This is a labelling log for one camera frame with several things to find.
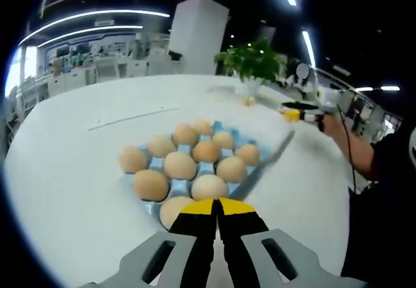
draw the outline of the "blue egg tray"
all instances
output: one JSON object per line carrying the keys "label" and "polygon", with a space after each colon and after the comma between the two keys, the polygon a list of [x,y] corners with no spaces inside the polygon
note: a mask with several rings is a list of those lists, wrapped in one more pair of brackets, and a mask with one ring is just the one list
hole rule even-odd
{"label": "blue egg tray", "polygon": [[[250,192],[251,189],[253,188],[255,181],[251,178],[251,175],[254,174],[255,170],[259,168],[259,166],[262,165],[262,163],[269,160],[271,156],[271,152],[267,148],[260,147],[255,140],[240,134],[237,129],[224,127],[221,122],[215,122],[213,124],[213,131],[214,131],[214,134],[219,131],[227,131],[227,132],[230,132],[234,138],[233,150],[221,149],[219,161],[227,157],[234,156],[234,151],[239,149],[241,146],[245,144],[256,145],[259,150],[259,156],[260,156],[259,164],[258,166],[246,167],[247,169],[246,179],[241,183],[232,183],[232,182],[227,183],[227,187],[228,187],[227,197],[231,199],[240,200],[246,195],[246,193]],[[200,135],[199,141],[211,140],[211,139],[212,139],[211,135]],[[150,170],[155,170],[162,174],[165,174],[163,170],[164,158],[152,157],[146,145],[139,146],[139,148],[148,156],[148,161],[149,161],[148,168]],[[192,146],[190,145],[179,145],[177,147],[177,150],[192,156]],[[153,202],[153,201],[147,201],[147,200],[140,200],[143,206],[145,207],[146,212],[148,212],[155,220],[160,222],[159,211],[162,207],[162,204],[166,200],[172,197],[184,196],[184,197],[191,198],[192,196],[190,192],[191,192],[193,182],[196,179],[198,179],[200,176],[203,176],[205,174],[215,174],[216,165],[218,164],[218,162],[217,163],[197,163],[196,176],[194,179],[190,181],[184,180],[184,179],[169,179],[169,177],[167,176],[166,178],[169,181],[169,193],[163,201]],[[125,174],[125,180],[128,182],[128,184],[133,186],[133,174]]]}

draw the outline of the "round table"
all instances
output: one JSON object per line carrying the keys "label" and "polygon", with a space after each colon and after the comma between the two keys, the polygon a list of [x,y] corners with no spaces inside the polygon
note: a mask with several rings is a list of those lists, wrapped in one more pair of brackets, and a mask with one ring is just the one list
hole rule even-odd
{"label": "round table", "polygon": [[[120,259],[160,230],[123,182],[116,157],[183,121],[181,104],[239,85],[230,77],[169,75],[121,79],[47,99],[21,125],[5,161],[17,221],[46,270],[67,287],[101,282]],[[261,87],[266,98],[288,100]],[[336,144],[305,123],[247,196],[269,229],[279,228],[340,274],[348,242],[349,165]],[[222,243],[209,287],[232,287]]]}

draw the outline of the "gray gripper housing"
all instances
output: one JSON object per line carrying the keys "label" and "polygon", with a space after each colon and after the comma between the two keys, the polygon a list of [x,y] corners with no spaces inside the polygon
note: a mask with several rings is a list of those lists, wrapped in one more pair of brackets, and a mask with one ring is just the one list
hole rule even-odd
{"label": "gray gripper housing", "polygon": [[[342,278],[326,272],[316,253],[279,229],[241,237],[257,273],[261,288],[359,288],[368,283]],[[157,232],[125,255],[119,271],[100,284],[80,288],[150,288],[161,271],[156,287],[180,288],[182,274],[196,238]],[[158,270],[157,262],[168,253],[166,264]],[[279,270],[291,281],[284,283]]]}

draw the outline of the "brown egg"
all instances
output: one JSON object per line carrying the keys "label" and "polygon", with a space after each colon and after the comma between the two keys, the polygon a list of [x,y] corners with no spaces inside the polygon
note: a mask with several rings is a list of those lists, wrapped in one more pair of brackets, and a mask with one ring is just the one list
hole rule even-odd
{"label": "brown egg", "polygon": [[148,150],[154,157],[165,158],[169,153],[176,151],[176,147],[170,138],[155,135],[148,142]]}
{"label": "brown egg", "polygon": [[211,124],[205,120],[202,119],[198,119],[196,120],[193,125],[192,128],[194,128],[194,130],[196,132],[198,132],[200,135],[212,135],[214,134],[213,131],[213,127],[211,127]]}
{"label": "brown egg", "polygon": [[198,133],[189,124],[178,124],[174,129],[173,140],[176,146],[195,146],[199,137]]}
{"label": "brown egg", "polygon": [[141,170],[133,176],[133,190],[144,200],[160,202],[168,195],[169,183],[158,171]]}
{"label": "brown egg", "polygon": [[220,148],[226,148],[232,150],[234,148],[234,138],[230,132],[219,131],[214,134],[213,142],[217,144]]}
{"label": "brown egg", "polygon": [[220,148],[210,140],[203,140],[192,150],[192,158],[200,163],[215,163],[220,158]]}
{"label": "brown egg", "polygon": [[169,230],[183,208],[192,204],[194,200],[188,197],[173,197],[166,200],[159,212],[162,225]]}
{"label": "brown egg", "polygon": [[195,200],[219,199],[219,197],[226,197],[227,191],[226,182],[214,174],[207,174],[195,180],[192,184],[191,194]]}
{"label": "brown egg", "polygon": [[259,164],[259,150],[253,144],[246,144],[235,151],[235,155],[240,157],[249,166]]}
{"label": "brown egg", "polygon": [[216,167],[217,176],[225,182],[242,182],[247,176],[246,164],[240,157],[228,157]]}
{"label": "brown egg", "polygon": [[136,173],[148,167],[148,158],[139,148],[126,146],[118,156],[118,162],[126,173]]}
{"label": "brown egg", "polygon": [[196,163],[186,153],[175,151],[166,156],[164,172],[171,179],[193,179],[196,175]]}

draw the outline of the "potted plant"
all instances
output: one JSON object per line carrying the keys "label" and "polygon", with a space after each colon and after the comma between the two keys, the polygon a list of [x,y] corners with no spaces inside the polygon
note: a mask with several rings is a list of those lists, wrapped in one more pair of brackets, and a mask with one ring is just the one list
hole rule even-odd
{"label": "potted plant", "polygon": [[264,81],[275,83],[285,65],[284,56],[273,51],[266,38],[221,52],[214,60],[224,62],[228,73],[238,75],[247,98],[255,96]]}

